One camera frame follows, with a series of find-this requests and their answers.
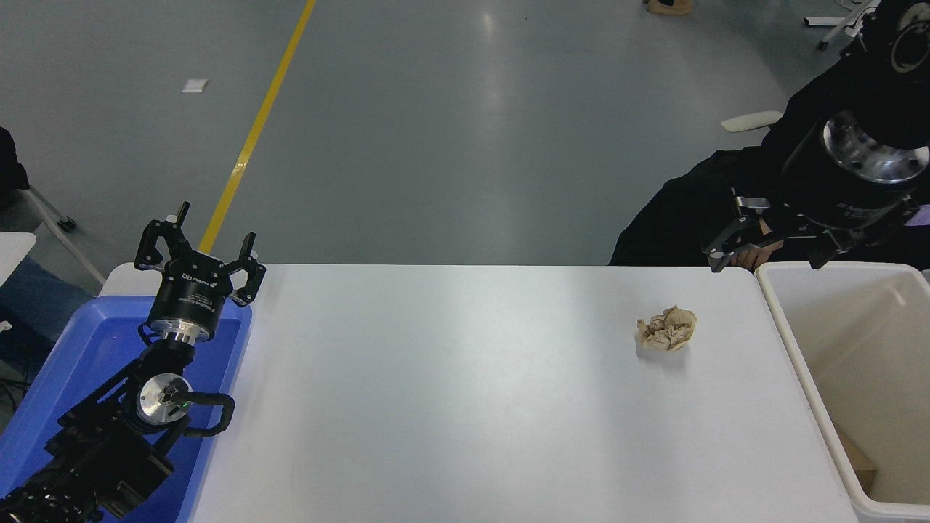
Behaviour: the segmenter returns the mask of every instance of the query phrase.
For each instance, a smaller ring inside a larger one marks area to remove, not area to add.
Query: crumpled paper
[[[677,351],[691,339],[695,333],[698,317],[691,311],[671,309],[662,311],[661,315],[652,316],[649,323],[642,319],[636,323],[639,329],[639,342],[644,349],[654,351]]]

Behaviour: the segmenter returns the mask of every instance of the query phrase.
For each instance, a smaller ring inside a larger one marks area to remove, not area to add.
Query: blue plastic bin
[[[51,456],[44,446],[59,431],[58,418],[140,355],[145,346],[136,328],[145,321],[152,302],[152,297],[107,296],[84,304],[74,313],[20,409],[0,436],[0,496],[7,495],[49,461]],[[196,357],[184,370],[194,390],[230,392],[251,316],[250,309],[240,309],[227,301],[216,337],[196,345]],[[213,425],[219,420],[219,411],[219,407],[194,406],[190,411],[191,426]],[[158,436],[149,439],[154,442]],[[187,521],[213,439],[182,437],[168,453],[175,465],[174,474],[122,521]],[[107,513],[104,521],[117,519]]]

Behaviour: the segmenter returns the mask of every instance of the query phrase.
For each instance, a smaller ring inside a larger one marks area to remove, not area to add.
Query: white storage bin
[[[923,275],[890,263],[831,262],[815,271],[789,262],[767,263],[756,276],[859,519],[930,522]],[[877,465],[870,497],[836,430]]]

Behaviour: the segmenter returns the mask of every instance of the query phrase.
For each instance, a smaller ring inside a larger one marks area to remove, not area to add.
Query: white table
[[[35,235],[32,233],[3,233],[0,232],[0,285],[7,281],[13,270],[29,254],[35,245]]]
[[[743,270],[269,265],[253,307],[197,523],[856,521]]]

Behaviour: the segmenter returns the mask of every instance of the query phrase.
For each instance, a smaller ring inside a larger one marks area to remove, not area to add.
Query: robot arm
[[[194,344],[213,338],[227,297],[241,307],[255,299],[265,267],[252,252],[254,234],[228,264],[192,249],[180,229],[189,206],[184,202],[177,217],[151,221],[139,243],[136,268],[162,273],[149,317],[139,326],[146,348],[61,416],[61,430],[46,443],[51,461],[0,500],[0,522],[99,521],[99,507],[123,517],[174,472],[167,454],[179,438],[215,436],[229,426],[233,399],[195,392],[184,368],[193,362]],[[158,238],[170,253],[164,265]],[[233,289],[230,275],[242,270],[248,280]],[[190,427],[194,403],[222,406],[219,422]],[[153,434],[161,436],[150,443],[145,436]]]
[[[789,103],[763,143],[782,165],[772,186],[733,187],[698,226],[711,269],[783,239],[815,268],[876,245],[917,211],[928,178],[930,3],[885,0],[841,61]],[[772,232],[763,235],[759,220]]]

